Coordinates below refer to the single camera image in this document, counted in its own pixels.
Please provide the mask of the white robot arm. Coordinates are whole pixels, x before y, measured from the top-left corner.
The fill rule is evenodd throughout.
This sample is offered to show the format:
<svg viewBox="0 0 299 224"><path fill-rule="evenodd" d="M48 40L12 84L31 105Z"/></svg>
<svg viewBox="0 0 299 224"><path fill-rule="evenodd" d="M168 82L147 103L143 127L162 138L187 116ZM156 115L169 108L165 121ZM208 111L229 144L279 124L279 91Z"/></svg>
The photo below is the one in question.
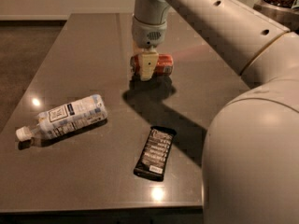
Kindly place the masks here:
<svg viewBox="0 0 299 224"><path fill-rule="evenodd" d="M204 224L299 224L299 35L237 0L135 0L134 51L151 78L173 8L249 86L211 122Z"/></svg>

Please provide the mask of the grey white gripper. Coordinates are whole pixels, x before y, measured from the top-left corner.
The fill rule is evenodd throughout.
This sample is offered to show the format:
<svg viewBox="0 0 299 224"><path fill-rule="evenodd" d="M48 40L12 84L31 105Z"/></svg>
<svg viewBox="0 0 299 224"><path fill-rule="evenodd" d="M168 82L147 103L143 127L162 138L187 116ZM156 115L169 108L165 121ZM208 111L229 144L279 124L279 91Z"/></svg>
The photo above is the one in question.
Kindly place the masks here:
<svg viewBox="0 0 299 224"><path fill-rule="evenodd" d="M139 75L142 81L148 81L152 78L159 58L157 52L144 52L144 50L156 49L162 44L166 28L166 20L162 20L158 24L150 24L140 21L136 16L132 18L133 54L139 54Z"/></svg>

